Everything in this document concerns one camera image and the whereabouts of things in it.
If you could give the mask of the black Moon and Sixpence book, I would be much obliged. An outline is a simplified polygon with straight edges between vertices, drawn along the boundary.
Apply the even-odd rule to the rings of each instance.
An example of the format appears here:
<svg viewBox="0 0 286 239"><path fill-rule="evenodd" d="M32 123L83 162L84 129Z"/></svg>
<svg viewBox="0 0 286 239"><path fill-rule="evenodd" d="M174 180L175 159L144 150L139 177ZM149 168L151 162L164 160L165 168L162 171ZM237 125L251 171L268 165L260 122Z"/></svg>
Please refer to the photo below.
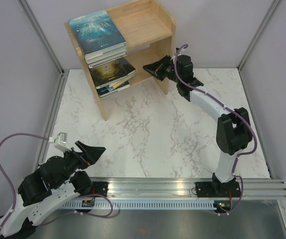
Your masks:
<svg viewBox="0 0 286 239"><path fill-rule="evenodd" d="M123 63L122 66L128 76L136 73L137 71L136 68L129 62Z"/></svg>

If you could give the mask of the Robinson Crusoe purple book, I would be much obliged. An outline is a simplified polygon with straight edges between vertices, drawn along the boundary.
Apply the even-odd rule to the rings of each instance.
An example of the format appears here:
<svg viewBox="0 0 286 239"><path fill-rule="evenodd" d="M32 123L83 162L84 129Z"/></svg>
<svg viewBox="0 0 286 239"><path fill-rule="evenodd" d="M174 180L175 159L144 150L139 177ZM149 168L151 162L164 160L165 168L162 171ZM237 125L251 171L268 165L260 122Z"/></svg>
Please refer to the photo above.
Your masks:
<svg viewBox="0 0 286 239"><path fill-rule="evenodd" d="M127 56L127 54L124 54L124 55L121 55L121 56L118 56L118 57L115 57L115 58L111 58L111 59L104 59L104 60L101 60L101 61L89 64L88 68L91 69L91 68L97 67L99 65L106 64L106 63L109 63L111 61L120 59L120 58L125 57L125 56Z"/></svg>

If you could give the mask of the left aluminium frame post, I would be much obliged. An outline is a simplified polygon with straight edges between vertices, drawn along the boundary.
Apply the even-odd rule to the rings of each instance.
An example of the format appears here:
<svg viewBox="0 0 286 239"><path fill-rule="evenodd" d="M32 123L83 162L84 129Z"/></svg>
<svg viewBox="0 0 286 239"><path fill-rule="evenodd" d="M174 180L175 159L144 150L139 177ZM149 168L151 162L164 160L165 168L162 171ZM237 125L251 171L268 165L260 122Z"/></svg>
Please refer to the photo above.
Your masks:
<svg viewBox="0 0 286 239"><path fill-rule="evenodd" d="M29 23L31 24L34 32L36 33L37 37L41 41L41 44L47 51L49 57L51 58L53 64L55 65L56 69L58 70L59 74L63 76L65 73L64 69L62 68L61 64L59 63L58 58L56 57L52 47L50 46L49 41L47 40L42 28L40 27L35 14L33 13L29 3L26 0L17 0L17 3L23 10L23 13L27 17Z"/></svg>

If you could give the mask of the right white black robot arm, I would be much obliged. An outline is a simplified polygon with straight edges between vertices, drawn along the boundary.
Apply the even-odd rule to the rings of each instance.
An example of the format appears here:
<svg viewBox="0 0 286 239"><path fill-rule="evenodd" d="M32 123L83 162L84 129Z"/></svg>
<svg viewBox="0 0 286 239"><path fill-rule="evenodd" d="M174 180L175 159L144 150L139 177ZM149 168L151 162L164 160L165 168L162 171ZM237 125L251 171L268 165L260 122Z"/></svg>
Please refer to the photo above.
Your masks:
<svg viewBox="0 0 286 239"><path fill-rule="evenodd" d="M201 107L217 123L216 143L221 150L216 171L210 182L196 182L195 194L199 198L240 197L235 169L239 156L253 140L249 113L245 108L230 109L209 94L193 74L193 64L187 55L162 59L143 66L159 81L169 79L176 83L179 94Z"/></svg>

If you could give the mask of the grey white book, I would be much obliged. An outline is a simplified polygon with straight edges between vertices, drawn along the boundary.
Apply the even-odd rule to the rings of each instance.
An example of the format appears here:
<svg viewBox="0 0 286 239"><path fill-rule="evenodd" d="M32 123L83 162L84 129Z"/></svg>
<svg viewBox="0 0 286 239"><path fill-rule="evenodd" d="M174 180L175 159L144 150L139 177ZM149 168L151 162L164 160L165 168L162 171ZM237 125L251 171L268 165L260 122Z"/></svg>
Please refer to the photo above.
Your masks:
<svg viewBox="0 0 286 239"><path fill-rule="evenodd" d="M93 62L104 60L104 59L107 59L109 57L116 56L116 55L119 55L119 54L123 54L123 53L126 53L126 52L127 52L127 50L125 48L123 48L123 49L120 49L120 50L114 50L114 51L102 54L100 56L97 56L97 57L94 57L94 58L91 58L91 59L86 59L85 61L86 61L87 64L91 64Z"/></svg>

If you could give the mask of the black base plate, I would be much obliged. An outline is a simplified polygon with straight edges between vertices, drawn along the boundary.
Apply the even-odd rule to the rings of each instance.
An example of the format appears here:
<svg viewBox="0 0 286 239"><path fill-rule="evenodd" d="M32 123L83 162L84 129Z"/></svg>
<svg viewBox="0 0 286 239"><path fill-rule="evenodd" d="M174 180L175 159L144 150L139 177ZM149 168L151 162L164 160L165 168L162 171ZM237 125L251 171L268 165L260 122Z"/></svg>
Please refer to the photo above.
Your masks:
<svg viewBox="0 0 286 239"><path fill-rule="evenodd" d="M229 183L196 182L196 195L198 198L237 198L241 195L241 188L237 181Z"/></svg>
<svg viewBox="0 0 286 239"><path fill-rule="evenodd" d="M105 181L93 182L92 189L90 191L90 197L95 198L94 194L107 196L109 183Z"/></svg>

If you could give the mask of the green gold fantasy book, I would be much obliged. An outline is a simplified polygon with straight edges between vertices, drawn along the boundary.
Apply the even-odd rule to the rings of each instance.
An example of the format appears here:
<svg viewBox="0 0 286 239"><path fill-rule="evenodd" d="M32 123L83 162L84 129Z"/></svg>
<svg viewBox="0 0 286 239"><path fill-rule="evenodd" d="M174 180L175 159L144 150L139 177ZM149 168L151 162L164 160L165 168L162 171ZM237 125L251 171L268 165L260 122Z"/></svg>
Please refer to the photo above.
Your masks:
<svg viewBox="0 0 286 239"><path fill-rule="evenodd" d="M122 64L129 62L124 57L89 69L96 89L117 83L128 77Z"/></svg>

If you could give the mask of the yellow book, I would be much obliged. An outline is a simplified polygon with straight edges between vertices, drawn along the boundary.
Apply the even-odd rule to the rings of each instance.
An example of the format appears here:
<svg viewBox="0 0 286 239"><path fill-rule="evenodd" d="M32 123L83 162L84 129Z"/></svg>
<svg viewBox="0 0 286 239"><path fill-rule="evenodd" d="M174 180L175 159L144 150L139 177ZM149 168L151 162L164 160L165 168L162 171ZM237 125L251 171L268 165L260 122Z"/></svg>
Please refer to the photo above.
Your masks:
<svg viewBox="0 0 286 239"><path fill-rule="evenodd" d="M121 85L126 84L127 82L128 82L128 80L122 80L122 81L117 82L116 84L112 85L112 88L116 89L116 88L120 87Z"/></svg>

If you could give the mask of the right aluminium frame post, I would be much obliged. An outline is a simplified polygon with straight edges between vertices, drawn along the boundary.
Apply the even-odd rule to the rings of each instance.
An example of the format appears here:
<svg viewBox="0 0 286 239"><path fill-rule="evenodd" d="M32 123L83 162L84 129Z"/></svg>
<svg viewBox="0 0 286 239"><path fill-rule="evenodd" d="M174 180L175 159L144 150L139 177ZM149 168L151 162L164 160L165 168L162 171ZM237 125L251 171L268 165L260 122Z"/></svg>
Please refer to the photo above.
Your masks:
<svg viewBox="0 0 286 239"><path fill-rule="evenodd" d="M274 16L275 12L277 11L278 7L282 3L282 0L273 0L271 5L269 6L267 12L265 13L258 29L256 30L249 46L247 47L243 57L241 58L240 63L238 64L238 71L241 72L246 62L248 61L252 51L254 50L255 46L257 45L259 39L262 37L264 31L266 30L268 24L271 22L272 17Z"/></svg>

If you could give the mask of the teal sea cover book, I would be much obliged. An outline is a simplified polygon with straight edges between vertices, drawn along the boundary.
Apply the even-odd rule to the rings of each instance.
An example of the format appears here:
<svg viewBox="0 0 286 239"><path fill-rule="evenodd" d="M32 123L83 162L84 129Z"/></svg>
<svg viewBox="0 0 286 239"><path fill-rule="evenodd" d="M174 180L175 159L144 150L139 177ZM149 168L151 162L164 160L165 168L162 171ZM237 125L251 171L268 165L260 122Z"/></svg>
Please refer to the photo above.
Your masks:
<svg viewBox="0 0 286 239"><path fill-rule="evenodd" d="M70 19L68 24L86 57L99 56L126 45L106 10Z"/></svg>

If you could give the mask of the aluminium mounting rail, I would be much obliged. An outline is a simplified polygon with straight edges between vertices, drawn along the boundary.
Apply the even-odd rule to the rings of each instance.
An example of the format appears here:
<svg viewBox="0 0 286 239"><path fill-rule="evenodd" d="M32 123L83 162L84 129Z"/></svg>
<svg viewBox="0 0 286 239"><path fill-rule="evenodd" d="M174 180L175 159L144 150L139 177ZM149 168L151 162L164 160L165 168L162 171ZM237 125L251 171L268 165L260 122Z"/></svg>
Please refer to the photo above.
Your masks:
<svg viewBox="0 0 286 239"><path fill-rule="evenodd" d="M188 199L195 197L191 189L196 182L210 182L210 178L104 178L93 181L108 182L108 196L115 199ZM283 180L245 178L244 200L286 200Z"/></svg>

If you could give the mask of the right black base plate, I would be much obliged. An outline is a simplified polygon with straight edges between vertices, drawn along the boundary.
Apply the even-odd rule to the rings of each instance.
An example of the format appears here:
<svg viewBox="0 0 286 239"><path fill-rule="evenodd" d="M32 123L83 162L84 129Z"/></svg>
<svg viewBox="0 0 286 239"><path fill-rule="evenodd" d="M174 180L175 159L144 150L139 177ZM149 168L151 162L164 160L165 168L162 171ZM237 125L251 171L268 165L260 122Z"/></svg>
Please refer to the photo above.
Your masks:
<svg viewBox="0 0 286 239"><path fill-rule="evenodd" d="M196 182L196 195L198 198L237 198L241 195L241 188L237 181L229 183Z"/></svg>

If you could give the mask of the Wuthering Heights dark blue book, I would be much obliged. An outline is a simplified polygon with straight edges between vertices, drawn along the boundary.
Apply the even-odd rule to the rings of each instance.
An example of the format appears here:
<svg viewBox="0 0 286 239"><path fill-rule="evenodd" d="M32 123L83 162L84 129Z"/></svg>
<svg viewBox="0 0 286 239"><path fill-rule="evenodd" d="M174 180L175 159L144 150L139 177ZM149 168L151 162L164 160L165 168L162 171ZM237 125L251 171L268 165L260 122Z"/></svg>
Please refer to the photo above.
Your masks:
<svg viewBox="0 0 286 239"><path fill-rule="evenodd" d="M108 86L99 88L99 89L97 89L97 93L98 93L100 98L103 98L103 97L108 96L110 94L113 94L115 92L124 90L124 89L128 88L129 86L130 86L129 82L126 81L115 89L112 87L108 87Z"/></svg>

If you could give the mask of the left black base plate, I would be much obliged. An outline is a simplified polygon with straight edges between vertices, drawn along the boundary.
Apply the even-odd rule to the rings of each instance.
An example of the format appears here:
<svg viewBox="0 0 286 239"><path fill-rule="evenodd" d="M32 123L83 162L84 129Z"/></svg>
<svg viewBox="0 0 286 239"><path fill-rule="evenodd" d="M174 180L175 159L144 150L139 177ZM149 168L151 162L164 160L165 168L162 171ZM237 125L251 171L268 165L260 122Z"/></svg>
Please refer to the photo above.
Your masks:
<svg viewBox="0 0 286 239"><path fill-rule="evenodd" d="M90 197L95 198L94 194L107 196L109 183L105 181L93 182L92 189L90 191Z"/></svg>

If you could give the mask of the wooden two-tier shelf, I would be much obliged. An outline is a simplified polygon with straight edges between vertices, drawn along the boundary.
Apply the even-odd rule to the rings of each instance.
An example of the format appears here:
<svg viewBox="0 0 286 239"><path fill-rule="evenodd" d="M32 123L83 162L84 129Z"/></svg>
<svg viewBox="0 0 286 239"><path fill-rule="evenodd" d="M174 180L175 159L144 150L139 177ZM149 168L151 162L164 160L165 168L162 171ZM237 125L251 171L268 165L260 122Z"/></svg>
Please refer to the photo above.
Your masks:
<svg viewBox="0 0 286 239"><path fill-rule="evenodd" d="M136 73L125 78L130 84L129 87L150 78L150 74L143 69L143 66L173 53L176 29L175 18L156 0L135 0L109 8L106 12L126 40L124 47L114 50L123 48L127 50L126 53L107 59L127 54L124 58L137 70ZM85 61L86 59L91 59L91 57L86 57L82 53L68 22L65 23L65 28L82 64L83 72L101 115L104 120L107 120L101 98L97 93L88 68L89 64Z"/></svg>

